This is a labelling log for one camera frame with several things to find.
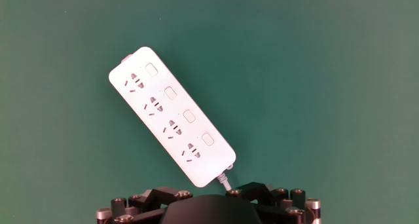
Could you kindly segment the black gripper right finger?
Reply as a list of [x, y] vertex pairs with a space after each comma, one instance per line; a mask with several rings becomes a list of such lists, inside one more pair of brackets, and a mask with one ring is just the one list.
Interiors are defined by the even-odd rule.
[[244, 200], [261, 223], [321, 224], [321, 202], [300, 188], [286, 189], [251, 182], [228, 190], [225, 195]]

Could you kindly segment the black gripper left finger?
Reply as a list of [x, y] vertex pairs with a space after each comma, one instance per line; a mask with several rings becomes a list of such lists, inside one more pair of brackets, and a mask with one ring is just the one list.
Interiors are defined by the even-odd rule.
[[170, 204], [192, 197], [189, 191], [171, 187], [147, 189], [128, 198], [120, 196], [111, 200], [110, 207], [96, 211], [96, 223], [158, 223]]

